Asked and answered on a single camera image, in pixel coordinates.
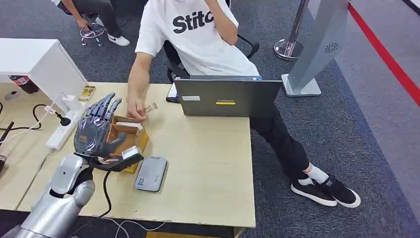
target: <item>laptop lid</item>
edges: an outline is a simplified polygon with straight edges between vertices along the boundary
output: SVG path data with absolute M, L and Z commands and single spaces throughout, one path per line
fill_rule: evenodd
M 265 116 L 281 86 L 260 76 L 191 76 L 174 82 L 187 116 Z

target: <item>soda bottle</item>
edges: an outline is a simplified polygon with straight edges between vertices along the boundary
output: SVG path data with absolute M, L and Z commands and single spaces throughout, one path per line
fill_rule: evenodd
M 38 86 L 28 76 L 11 75 L 9 78 L 23 91 L 32 94 L 38 92 Z

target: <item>stanchion base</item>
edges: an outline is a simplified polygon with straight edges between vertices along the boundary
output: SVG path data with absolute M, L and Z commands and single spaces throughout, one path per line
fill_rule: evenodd
M 313 78 L 300 92 L 293 92 L 289 84 L 289 74 L 283 74 L 281 80 L 283 80 L 284 90 L 286 95 L 289 97 L 304 97 L 304 96 L 319 96 L 321 95 L 321 90 L 319 89 L 318 84 L 316 83 L 315 78 Z
M 296 61 L 299 59 L 299 56 L 301 55 L 301 52 L 303 51 L 304 46 L 300 42 L 295 43 L 295 47 L 293 48 L 293 52 L 291 56 L 286 55 L 286 46 L 288 40 L 280 40 L 274 44 L 274 53 L 277 57 L 288 60 L 288 61 Z

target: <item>black sneaker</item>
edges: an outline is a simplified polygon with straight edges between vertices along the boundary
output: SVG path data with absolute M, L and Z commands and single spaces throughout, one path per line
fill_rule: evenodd
M 355 208 L 360 205 L 359 195 L 332 175 L 320 186 L 322 190 L 329 193 L 338 203 L 345 207 Z
M 312 199 L 322 205 L 330 207 L 337 205 L 337 201 L 332 196 L 325 194 L 321 189 L 315 187 L 313 184 L 301 185 L 298 181 L 295 181 L 290 185 L 290 188 L 293 192 Z

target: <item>black pants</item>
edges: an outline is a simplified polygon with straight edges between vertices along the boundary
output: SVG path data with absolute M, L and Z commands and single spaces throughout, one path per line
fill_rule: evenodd
M 305 149 L 290 136 L 274 103 L 269 110 L 269 116 L 251 117 L 251 128 L 256 130 L 270 144 L 285 174 L 291 180 L 308 178 L 302 172 L 309 166 Z
M 121 30 L 110 0 L 73 0 L 73 3 L 80 14 L 98 14 L 108 34 L 117 38 L 121 36 Z M 58 4 L 58 7 L 67 14 L 69 13 L 62 2 Z

